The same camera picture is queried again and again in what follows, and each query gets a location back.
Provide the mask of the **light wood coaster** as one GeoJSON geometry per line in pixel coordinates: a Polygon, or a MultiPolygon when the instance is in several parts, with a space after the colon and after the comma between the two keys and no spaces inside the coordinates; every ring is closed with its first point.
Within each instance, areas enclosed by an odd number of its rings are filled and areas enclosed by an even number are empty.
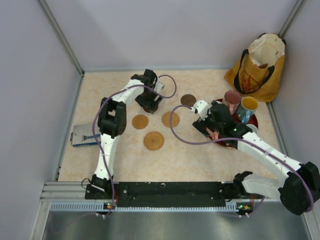
{"type": "Polygon", "coordinates": [[[147,127],[149,119],[146,115],[139,114],[132,119],[131,123],[135,129],[141,130],[147,127]]]}

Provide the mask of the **dark walnut coaster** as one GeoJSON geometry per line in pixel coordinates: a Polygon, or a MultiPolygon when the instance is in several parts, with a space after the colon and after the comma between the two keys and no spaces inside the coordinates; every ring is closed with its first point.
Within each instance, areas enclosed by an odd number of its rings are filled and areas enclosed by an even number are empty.
{"type": "Polygon", "coordinates": [[[143,106],[142,108],[147,113],[151,113],[151,114],[153,113],[148,107],[143,106]]]}
{"type": "Polygon", "coordinates": [[[180,98],[181,104],[189,107],[192,107],[196,103],[196,101],[196,97],[192,94],[185,94],[180,98]]]}

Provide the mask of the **tall pink ghost mug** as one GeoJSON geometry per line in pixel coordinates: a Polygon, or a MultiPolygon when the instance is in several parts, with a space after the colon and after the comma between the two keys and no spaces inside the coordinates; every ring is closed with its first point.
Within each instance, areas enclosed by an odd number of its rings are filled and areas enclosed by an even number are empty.
{"type": "Polygon", "coordinates": [[[229,90],[224,94],[222,103],[228,107],[230,114],[233,115],[241,103],[241,100],[242,96],[237,91],[229,90]]]}

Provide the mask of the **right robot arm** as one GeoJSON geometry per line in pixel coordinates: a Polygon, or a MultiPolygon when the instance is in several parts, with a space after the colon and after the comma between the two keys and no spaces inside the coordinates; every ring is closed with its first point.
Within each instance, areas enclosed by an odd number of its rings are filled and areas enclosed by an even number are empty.
{"type": "Polygon", "coordinates": [[[220,142],[251,156],[273,173],[273,178],[250,171],[237,174],[233,180],[237,197],[262,195],[281,201],[295,215],[313,210],[320,199],[320,173],[315,164],[303,164],[273,148],[247,125],[235,121],[229,108],[221,102],[198,100],[191,110],[199,115],[192,125],[205,137],[209,137],[210,132],[218,133],[220,142]]]}

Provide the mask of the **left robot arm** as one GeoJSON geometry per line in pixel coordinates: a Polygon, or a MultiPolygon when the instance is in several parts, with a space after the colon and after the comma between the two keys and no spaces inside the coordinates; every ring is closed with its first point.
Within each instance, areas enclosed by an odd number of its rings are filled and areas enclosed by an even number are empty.
{"type": "Polygon", "coordinates": [[[158,95],[165,85],[158,82],[153,70],[146,69],[143,74],[133,75],[127,85],[117,93],[101,100],[95,123],[100,132],[100,153],[96,170],[87,187],[88,193],[96,192],[102,198],[113,194],[113,163],[120,136],[127,126],[127,105],[136,101],[147,113],[158,110],[162,97],[158,95]]]}

